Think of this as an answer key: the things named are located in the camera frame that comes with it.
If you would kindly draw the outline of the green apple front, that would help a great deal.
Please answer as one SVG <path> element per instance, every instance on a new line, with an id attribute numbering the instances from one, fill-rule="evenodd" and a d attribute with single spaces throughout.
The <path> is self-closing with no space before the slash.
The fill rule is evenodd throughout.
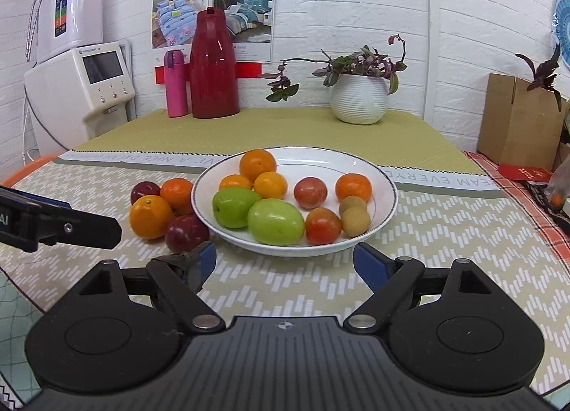
<path id="1" fill-rule="evenodd" d="M 247 226 L 250 208 L 262 200 L 257 192 L 237 186 L 220 189 L 213 196 L 213 216 L 221 227 L 240 230 Z"/>

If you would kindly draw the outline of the green apple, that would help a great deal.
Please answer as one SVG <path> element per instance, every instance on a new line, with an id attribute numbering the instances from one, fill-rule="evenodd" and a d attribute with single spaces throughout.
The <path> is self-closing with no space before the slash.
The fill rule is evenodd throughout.
<path id="1" fill-rule="evenodd" d="M 255 203 L 247 215 L 248 231 L 266 245 L 290 246 L 304 236 L 304 217 L 283 200 L 263 199 Z"/>
<path id="2" fill-rule="evenodd" d="M 247 226 L 250 208 L 262 200 L 257 192 L 237 186 L 220 189 L 213 196 L 213 216 L 221 227 L 240 230 Z"/>

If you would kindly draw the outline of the small brown longan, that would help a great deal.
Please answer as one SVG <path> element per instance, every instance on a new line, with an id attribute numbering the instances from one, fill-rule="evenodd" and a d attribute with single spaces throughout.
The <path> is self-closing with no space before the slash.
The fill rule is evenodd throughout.
<path id="1" fill-rule="evenodd" d="M 364 210 L 367 210 L 367 203 L 361 199 L 361 197 L 347 196 L 340 202 L 339 215 L 342 216 L 343 213 L 350 208 L 363 208 Z"/>

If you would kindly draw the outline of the large orange front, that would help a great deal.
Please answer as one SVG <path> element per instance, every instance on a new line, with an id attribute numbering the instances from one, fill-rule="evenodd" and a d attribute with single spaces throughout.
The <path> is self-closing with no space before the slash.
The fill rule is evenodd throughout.
<path id="1" fill-rule="evenodd" d="M 362 174 L 344 174 L 335 184 L 335 195 L 338 201 L 342 202 L 347 197 L 359 197 L 368 203 L 372 197 L 372 185 L 368 178 Z"/>

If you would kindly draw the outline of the green apple back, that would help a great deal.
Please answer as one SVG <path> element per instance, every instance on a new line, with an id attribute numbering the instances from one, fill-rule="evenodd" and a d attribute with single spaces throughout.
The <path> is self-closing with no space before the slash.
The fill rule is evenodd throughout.
<path id="1" fill-rule="evenodd" d="M 283 200 L 263 199 L 255 203 L 247 215 L 248 231 L 266 245 L 290 246 L 304 236 L 304 217 Z"/>

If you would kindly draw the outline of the red apple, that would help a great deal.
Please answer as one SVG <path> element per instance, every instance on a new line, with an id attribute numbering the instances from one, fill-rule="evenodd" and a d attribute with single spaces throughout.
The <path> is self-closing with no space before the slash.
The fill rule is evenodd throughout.
<path id="1" fill-rule="evenodd" d="M 327 185 L 320 178 L 303 178 L 295 185 L 294 197 L 303 209 L 319 208 L 326 201 Z"/>

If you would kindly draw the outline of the yellow-orange small citrus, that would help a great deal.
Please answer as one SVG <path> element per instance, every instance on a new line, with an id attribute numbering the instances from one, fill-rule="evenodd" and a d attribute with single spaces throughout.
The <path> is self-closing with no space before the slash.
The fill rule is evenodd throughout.
<path id="1" fill-rule="evenodd" d="M 253 190 L 263 199 L 282 200 L 288 191 L 288 182 L 277 172 L 260 174 L 253 183 Z"/>

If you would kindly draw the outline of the dark red plum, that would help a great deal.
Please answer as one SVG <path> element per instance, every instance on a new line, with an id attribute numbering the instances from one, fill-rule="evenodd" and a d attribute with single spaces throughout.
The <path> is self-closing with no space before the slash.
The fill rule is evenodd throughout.
<path id="1" fill-rule="evenodd" d="M 194 214 L 176 217 L 169 224 L 165 242 L 173 254 L 189 252 L 209 240 L 209 229 Z"/>
<path id="2" fill-rule="evenodd" d="M 144 196 L 159 196 L 160 187 L 152 181 L 141 181 L 130 191 L 130 203 L 134 204 Z"/>

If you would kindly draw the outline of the orange centre with stem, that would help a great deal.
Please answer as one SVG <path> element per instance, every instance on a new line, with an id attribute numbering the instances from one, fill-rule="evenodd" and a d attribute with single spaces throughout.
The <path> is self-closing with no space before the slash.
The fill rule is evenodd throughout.
<path id="1" fill-rule="evenodd" d="M 133 232 L 143 239 L 155 240 L 166 235 L 174 212 L 162 197 L 146 195 L 130 206 L 129 224 Z"/>

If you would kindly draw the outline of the orange back right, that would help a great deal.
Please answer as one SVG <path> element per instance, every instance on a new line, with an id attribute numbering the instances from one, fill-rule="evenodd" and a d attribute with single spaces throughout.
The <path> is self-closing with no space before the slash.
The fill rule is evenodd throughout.
<path id="1" fill-rule="evenodd" d="M 191 205 L 191 191 L 193 184 L 185 178 L 172 178 L 165 181 L 160 188 L 162 197 L 178 216 L 193 214 Z"/>

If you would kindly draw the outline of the teal patterned mat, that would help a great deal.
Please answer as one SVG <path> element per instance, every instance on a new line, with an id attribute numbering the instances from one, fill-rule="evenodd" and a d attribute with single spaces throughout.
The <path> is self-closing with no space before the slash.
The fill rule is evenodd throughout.
<path id="1" fill-rule="evenodd" d="M 18 410 L 41 391 L 25 355 L 25 340 L 42 317 L 39 310 L 1 271 L 1 409 Z"/>

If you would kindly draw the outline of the orange left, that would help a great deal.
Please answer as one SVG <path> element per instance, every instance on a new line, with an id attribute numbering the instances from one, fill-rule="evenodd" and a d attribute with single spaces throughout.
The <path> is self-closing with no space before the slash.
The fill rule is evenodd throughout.
<path id="1" fill-rule="evenodd" d="M 251 150 L 243 154 L 239 164 L 240 174 L 254 182 L 261 174 L 276 171 L 276 160 L 265 150 Z"/>

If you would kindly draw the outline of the plaid red cloth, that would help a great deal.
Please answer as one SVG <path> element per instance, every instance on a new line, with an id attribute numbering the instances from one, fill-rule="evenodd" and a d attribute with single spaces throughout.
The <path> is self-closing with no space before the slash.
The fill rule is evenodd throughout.
<path id="1" fill-rule="evenodd" d="M 555 224 L 553 218 L 535 203 L 528 189 L 521 183 L 502 176 L 498 172 L 498 165 L 486 156 L 469 151 L 464 151 L 464 155 L 480 167 L 507 197 L 525 211 L 547 247 L 561 260 L 564 267 L 569 269 L 569 237 Z"/>

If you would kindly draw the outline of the plastic bag with fruit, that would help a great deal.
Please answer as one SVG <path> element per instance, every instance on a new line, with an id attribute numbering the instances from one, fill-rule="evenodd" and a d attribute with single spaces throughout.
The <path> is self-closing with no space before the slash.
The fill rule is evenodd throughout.
<path id="1" fill-rule="evenodd" d="M 561 210 L 569 197 L 570 191 L 570 157 L 567 156 L 553 173 L 545 195 L 549 208 Z"/>

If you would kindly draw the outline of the purple-green trailing plant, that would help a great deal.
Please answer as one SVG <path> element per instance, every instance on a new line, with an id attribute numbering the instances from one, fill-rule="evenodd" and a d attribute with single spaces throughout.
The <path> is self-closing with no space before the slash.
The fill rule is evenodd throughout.
<path id="1" fill-rule="evenodd" d="M 323 79 L 323 85 L 332 88 L 339 83 L 342 75 L 365 76 L 384 79 L 388 83 L 387 95 L 395 94 L 399 89 L 399 73 L 407 69 L 405 59 L 407 57 L 407 42 L 400 34 L 388 37 L 387 43 L 393 46 L 399 42 L 402 47 L 401 57 L 393 61 L 388 54 L 380 53 L 374 46 L 365 45 L 357 51 L 344 56 L 331 57 L 321 50 L 323 59 L 310 59 L 293 57 L 283 59 L 275 72 L 260 74 L 260 78 L 269 83 L 270 93 L 266 96 L 268 102 L 286 102 L 289 98 L 297 95 L 299 84 L 294 84 L 286 75 L 287 65 L 290 63 L 309 63 L 319 65 L 312 75 Z"/>

